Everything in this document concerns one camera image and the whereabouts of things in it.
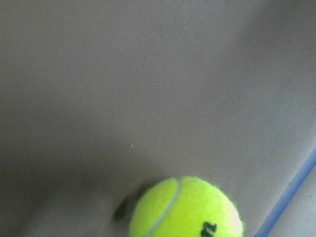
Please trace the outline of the yellow tennis ball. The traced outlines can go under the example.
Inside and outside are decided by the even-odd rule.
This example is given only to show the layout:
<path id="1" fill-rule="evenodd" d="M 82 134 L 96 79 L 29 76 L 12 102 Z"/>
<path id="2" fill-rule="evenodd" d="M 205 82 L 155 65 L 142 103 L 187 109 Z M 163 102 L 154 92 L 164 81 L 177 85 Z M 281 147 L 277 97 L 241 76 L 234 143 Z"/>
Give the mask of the yellow tennis ball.
<path id="1" fill-rule="evenodd" d="M 170 178 L 139 199 L 131 237 L 241 237 L 243 222 L 230 199 L 197 177 Z"/>

